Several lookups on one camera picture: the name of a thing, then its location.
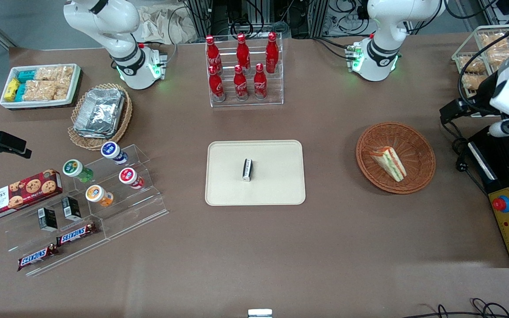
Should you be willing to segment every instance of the crumpled cloth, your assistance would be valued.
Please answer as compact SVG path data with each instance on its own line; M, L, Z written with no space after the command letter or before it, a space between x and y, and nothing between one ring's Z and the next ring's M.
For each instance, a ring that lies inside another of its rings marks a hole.
M170 36L168 36L168 18L174 10L182 6L183 4L153 4L140 7L139 17L143 24L143 39L166 44L195 41L198 34L187 8L174 13L170 20Z

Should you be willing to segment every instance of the red button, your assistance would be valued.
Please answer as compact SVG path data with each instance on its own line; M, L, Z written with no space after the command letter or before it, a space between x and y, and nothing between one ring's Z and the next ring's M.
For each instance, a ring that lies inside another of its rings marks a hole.
M507 208L505 200L501 197L497 197L492 200L492 206L498 211L504 211Z

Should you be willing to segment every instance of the floor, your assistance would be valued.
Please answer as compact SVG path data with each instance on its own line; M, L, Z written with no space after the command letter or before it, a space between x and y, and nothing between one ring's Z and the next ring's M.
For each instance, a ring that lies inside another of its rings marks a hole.
M71 28L62 14L63 2L31 0L26 6L22 1L0 0L0 28L16 44L32 49L97 48L89 36ZM465 32L463 22L447 12L422 30L422 34ZM7 51L0 46L0 94L8 75Z

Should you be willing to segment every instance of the emergency stop button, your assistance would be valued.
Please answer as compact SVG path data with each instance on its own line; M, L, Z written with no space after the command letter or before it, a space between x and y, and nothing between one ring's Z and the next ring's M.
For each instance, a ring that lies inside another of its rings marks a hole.
M508 213L509 212L509 199L505 195L501 195L496 199L492 200L492 207L498 211Z

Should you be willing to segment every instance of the acrylic bottle rack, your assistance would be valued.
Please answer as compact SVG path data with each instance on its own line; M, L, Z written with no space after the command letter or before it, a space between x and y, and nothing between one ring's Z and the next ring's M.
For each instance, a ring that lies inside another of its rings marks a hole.
M130 145L123 151L129 157L124 165L115 165L112 160L105 158L88 163L85 167L93 170L93 180L87 183L61 174L63 193L0 219L0 228L4 229L7 236L8 251L13 255L10 257L10 270L16 270L19 258L42 250L50 243L56 244L56 237L79 229L89 222L95 222L99 232L68 242L58 248L59 254L35 262L21 271L27 276L37 276L168 213L162 195L154 187L145 165L150 159L135 145ZM132 189L119 181L119 171L124 167L132 167L143 177L144 186L141 189ZM85 190L91 185L101 185L111 192L114 196L113 203L102 207L87 201ZM64 197L72 197L78 201L81 220L65 219L62 209ZM40 229L37 214L39 208L55 211L58 230L50 232Z
M276 44L278 45L278 62L276 65L276 71L274 74L266 72L266 45L268 43L268 33L262 32L260 34L252 34L250 38L247 38L247 46L251 53L251 69L248 74L245 74L247 78L247 89L249 91L249 98L246 101L240 101L235 95L235 83L233 78L235 77L235 65L237 62L237 40L236 36L223 35L214 36L217 48L220 50L221 63L223 65L223 74L221 75L221 81L223 83L223 89L226 98L222 102L214 102L212 91L209 88L209 81L206 81L209 92L209 102L212 107L220 106L249 106L249 105L273 105L284 103L284 52L282 34L276 34ZM207 66L209 62L207 56L205 58L206 63L206 74L209 73ZM263 100L258 100L255 97L255 66L257 63L265 65L265 74L267 80L268 95Z

